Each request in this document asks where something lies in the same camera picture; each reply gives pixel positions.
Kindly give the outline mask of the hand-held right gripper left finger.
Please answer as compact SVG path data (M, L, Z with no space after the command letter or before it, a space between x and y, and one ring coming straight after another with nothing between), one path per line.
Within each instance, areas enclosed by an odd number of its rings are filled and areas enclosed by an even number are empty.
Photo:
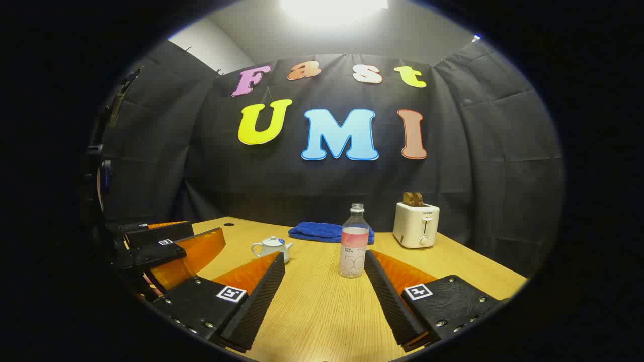
M271 253L213 280L189 278L152 305L191 334L245 353L281 285L284 256Z

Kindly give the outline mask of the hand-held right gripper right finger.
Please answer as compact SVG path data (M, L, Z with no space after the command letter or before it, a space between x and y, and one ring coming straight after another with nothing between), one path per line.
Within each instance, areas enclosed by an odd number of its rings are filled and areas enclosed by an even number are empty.
M375 250L364 255L380 307L405 352L460 334L509 299L496 299L458 275L436 278Z

